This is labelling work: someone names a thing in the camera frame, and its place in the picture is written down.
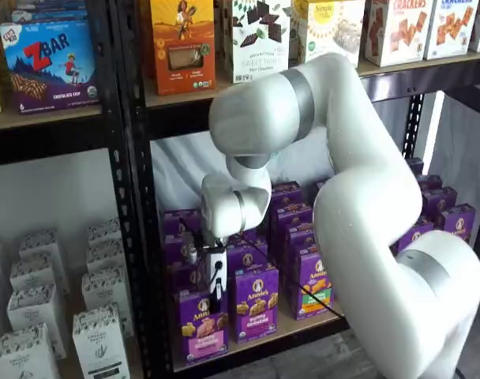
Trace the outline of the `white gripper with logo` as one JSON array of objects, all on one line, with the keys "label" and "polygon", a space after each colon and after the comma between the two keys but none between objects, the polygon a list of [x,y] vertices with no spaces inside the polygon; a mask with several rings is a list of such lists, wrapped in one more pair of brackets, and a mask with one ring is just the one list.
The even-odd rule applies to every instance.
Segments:
[{"label": "white gripper with logo", "polygon": [[210,312],[221,311],[227,290],[227,250],[207,249],[205,254],[205,280],[210,292]]}]

